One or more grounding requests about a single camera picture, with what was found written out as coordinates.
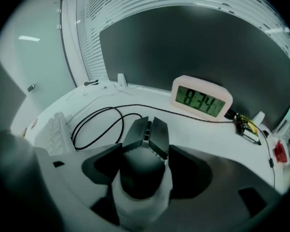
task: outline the small white bracket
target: small white bracket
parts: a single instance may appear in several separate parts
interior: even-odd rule
[[[126,88],[128,86],[125,75],[123,73],[119,73],[117,75],[117,82],[123,88]]]
[[[262,121],[264,120],[264,117],[265,117],[265,114],[264,112],[260,111],[258,112],[258,114],[252,119],[253,123],[256,125],[256,126],[259,126]]]

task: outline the white desk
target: white desk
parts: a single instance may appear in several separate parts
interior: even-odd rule
[[[83,118],[98,109],[108,106],[138,103],[194,116],[173,107],[170,104],[170,96],[170,92],[141,86],[128,86],[127,89],[120,90],[117,83],[113,82],[100,82],[96,86],[80,86],[58,99],[43,111],[38,117],[37,125],[33,129],[31,129],[31,126],[28,128],[26,139],[33,144],[38,132],[56,112],[62,112],[65,115],[70,133],[72,133],[75,126]],[[256,173],[269,185],[273,186],[274,184],[273,171],[268,162],[267,146],[262,135],[260,135],[262,144],[260,146],[237,135],[234,124],[206,123],[139,106],[120,108],[120,111],[123,115],[139,113],[142,116],[149,116],[150,120],[156,116],[168,124],[170,144],[197,149],[237,161]],[[118,118],[119,114],[115,110],[110,110],[96,116],[83,126],[77,136],[76,145],[87,145]],[[138,116],[124,118],[125,129],[120,142],[125,138],[133,121],[138,118]],[[117,140],[120,130],[121,123],[118,122],[89,149],[113,144]],[[275,164],[275,188],[279,193],[284,193],[288,187],[284,185],[283,165],[277,163],[273,156],[272,149],[275,147],[275,142],[271,135],[268,138],[268,144]]]

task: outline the electronic device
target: electronic device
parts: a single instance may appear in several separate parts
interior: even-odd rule
[[[227,89],[191,76],[173,81],[171,104],[210,121],[221,120],[233,102]]]

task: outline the black cable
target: black cable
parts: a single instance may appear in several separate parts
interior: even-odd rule
[[[171,112],[171,111],[168,111],[168,110],[164,110],[164,109],[161,109],[161,108],[157,108],[157,107],[153,107],[153,106],[148,106],[148,105],[143,105],[143,104],[130,104],[130,105],[122,105],[122,106],[115,106],[115,107],[104,107],[102,109],[99,109],[93,113],[91,113],[90,115],[88,115],[87,117],[85,117],[84,119],[82,119],[82,121],[80,121],[76,127],[74,128],[73,132],[72,132],[72,135],[71,135],[71,139],[72,139],[72,142],[73,142],[73,145],[75,147],[75,149],[77,150],[82,150],[82,149],[85,149],[87,147],[89,147],[90,145],[92,145],[93,143],[95,143],[96,141],[98,141],[100,138],[102,138],[118,121],[122,120],[122,127],[121,127],[121,132],[120,132],[120,135],[116,141],[116,144],[120,141],[121,137],[122,137],[122,134],[123,134],[123,130],[124,130],[124,120],[123,118],[126,117],[126,116],[129,116],[129,115],[138,115],[140,118],[142,118],[142,116],[140,114],[136,114],[136,113],[131,113],[131,114],[127,114],[127,115],[122,115],[122,113],[118,110],[118,108],[120,107],[129,107],[129,106],[142,106],[142,107],[148,107],[148,108],[152,108],[152,109],[155,109],[155,110],[159,110],[159,111],[163,111],[163,112],[167,112],[167,113],[170,113],[170,114],[174,114],[174,115],[179,115],[179,116],[183,116],[183,117],[187,117],[187,118],[192,118],[192,119],[195,119],[197,121],[201,121],[201,122],[207,122],[207,123],[217,123],[217,124],[231,124],[233,123],[233,121],[210,121],[210,120],[204,120],[204,119],[199,119],[199,118],[195,118],[195,117],[191,117],[191,116],[188,116],[188,115],[184,115],[184,114],[180,114],[180,113],[175,113],[175,112]],[[80,129],[87,123],[89,122],[91,119],[93,119],[95,116],[105,112],[105,111],[108,111],[108,110],[111,110],[111,109],[115,109],[116,111],[118,111],[118,113],[120,114],[120,118],[118,120],[116,120],[108,129],[106,129],[105,132],[103,132],[99,137],[97,137],[95,140],[93,140],[91,143],[89,143],[88,145],[84,146],[84,147],[76,147],[75,146],[75,139],[76,139],[76,136],[77,134],[79,133]],[[87,121],[85,121],[81,127],[78,129],[78,131],[76,132],[75,136],[74,136],[74,133],[76,131],[76,129],[80,126],[80,124],[85,120],[89,118]],[[269,153],[269,162],[270,162],[270,166],[273,170],[273,175],[274,175],[274,188],[275,188],[275,184],[276,184],[276,177],[275,177],[275,171],[274,171],[274,163],[273,163],[273,159],[271,158],[271,154],[270,154],[270,148],[269,148],[269,144],[267,142],[267,138],[264,134],[264,132],[259,128],[257,127],[256,125],[254,125],[256,128],[258,128],[258,130],[262,133],[265,141],[266,141],[266,145],[267,145],[267,150],[268,150],[268,153]]]
[[[81,148],[78,148],[78,147],[75,147],[75,149],[77,150],[82,150],[82,149],[85,149],[89,146],[91,146],[93,143],[95,143],[96,141],[98,141],[100,138],[102,138],[118,121],[120,121],[121,119],[123,119],[124,117],[126,116],[129,116],[129,115],[137,115],[139,116],[140,118],[142,118],[142,116],[140,114],[137,114],[137,113],[131,113],[131,114],[126,114],[124,116],[121,116],[118,120],[116,120],[108,129],[106,129],[99,137],[97,137],[95,140],[93,140],[91,143],[89,143],[88,145],[84,146],[84,147],[81,147]],[[119,142],[121,136],[122,136],[122,133],[123,133],[123,129],[121,130],[121,133],[120,133],[120,136],[119,138],[117,139],[117,141],[115,142],[116,144]]]
[[[90,115],[88,115],[87,117],[85,117],[84,119],[82,119],[82,121],[80,121],[77,125],[76,125],[76,127],[74,128],[74,130],[73,130],[73,132],[72,132],[72,135],[71,135],[71,139],[72,139],[72,142],[73,142],[73,145],[74,145],[74,147],[75,147],[75,149],[77,149],[77,150],[81,150],[81,149],[84,149],[84,148],[87,148],[88,146],[90,146],[90,145],[92,145],[93,143],[95,143],[96,141],[98,141],[102,136],[104,136],[119,120],[122,120],[122,128],[121,128],[121,133],[120,133],[120,135],[119,135],[119,138],[117,139],[117,141],[116,141],[116,144],[120,141],[120,139],[121,139],[121,136],[122,136],[122,133],[123,133],[123,130],[124,130],[124,120],[123,120],[123,118],[125,117],[125,116],[128,116],[128,115],[138,115],[138,116],[140,116],[140,117],[142,117],[141,115],[139,115],[139,114],[135,114],[135,113],[133,113],[133,114],[128,114],[128,115],[125,115],[125,116],[123,116],[122,114],[121,114],[121,112],[118,110],[118,108],[120,108],[120,107],[128,107],[128,106],[143,106],[143,107],[148,107],[148,108],[152,108],[152,109],[156,109],[156,110],[159,110],[159,111],[163,111],[163,112],[167,112],[167,113],[170,113],[170,114],[175,114],[175,115],[179,115],[179,116],[183,116],[183,117],[187,117],[187,118],[192,118],[192,119],[195,119],[195,120],[198,120],[198,121],[202,121],[202,122],[207,122],[207,123],[233,123],[232,121],[209,121],[209,120],[203,120],[203,119],[199,119],[199,118],[194,118],[194,117],[190,117],[190,116],[188,116],[188,115],[183,115],[183,114],[179,114],[179,113],[175,113],[175,112],[171,112],[171,111],[167,111],[167,110],[164,110],[164,109],[160,109],[160,108],[156,108],[156,107],[153,107],[153,106],[148,106],[148,105],[142,105],[142,104],[130,104],[130,105],[122,105],[122,106],[116,106],[116,107],[104,107],[104,108],[102,108],[102,109],[99,109],[99,110],[97,110],[97,111],[95,111],[95,112],[93,112],[93,113],[91,113]],[[87,123],[87,122],[89,122],[91,119],[93,119],[95,116],[97,116],[97,115],[99,115],[99,114],[101,114],[101,113],[103,113],[103,112],[105,112],[105,111],[108,111],[108,110],[111,110],[111,109],[115,109],[115,110],[117,110],[118,112],[119,112],[119,114],[120,114],[120,119],[119,120],[117,120],[113,125],[111,125],[111,127],[109,127],[104,133],[102,133],[98,138],[96,138],[95,140],[93,140],[91,143],[89,143],[88,145],[86,145],[86,146],[84,146],[84,147],[80,147],[80,148],[78,148],[78,147],[76,147],[75,146],[75,139],[76,139],[76,137],[77,137],[77,135],[78,135],[78,133],[79,133],[79,131],[80,131],[80,129]]]
[[[269,147],[269,144],[268,144],[268,142],[267,142],[267,138],[266,138],[264,132],[263,132],[263,131],[258,127],[258,126],[256,126],[256,125],[254,125],[254,126],[258,128],[258,130],[262,133],[262,135],[263,135],[263,137],[264,137],[264,139],[265,139],[265,141],[266,141],[267,151],[268,151],[268,153],[269,153],[269,158],[270,158],[270,159],[269,159],[269,163],[270,163],[270,167],[271,167],[272,170],[273,170],[273,176],[274,176],[274,189],[275,189],[275,184],[276,184],[275,179],[276,179],[276,176],[275,176],[275,170],[274,170],[274,162],[273,162],[273,159],[272,159],[272,157],[271,157],[271,153],[270,153],[270,147]]]

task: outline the dark wall panel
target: dark wall panel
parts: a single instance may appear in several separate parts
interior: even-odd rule
[[[225,87],[232,109],[265,113],[273,129],[290,106],[290,60],[264,32],[218,10],[172,6],[144,11],[100,33],[110,80],[171,90],[190,75]]]

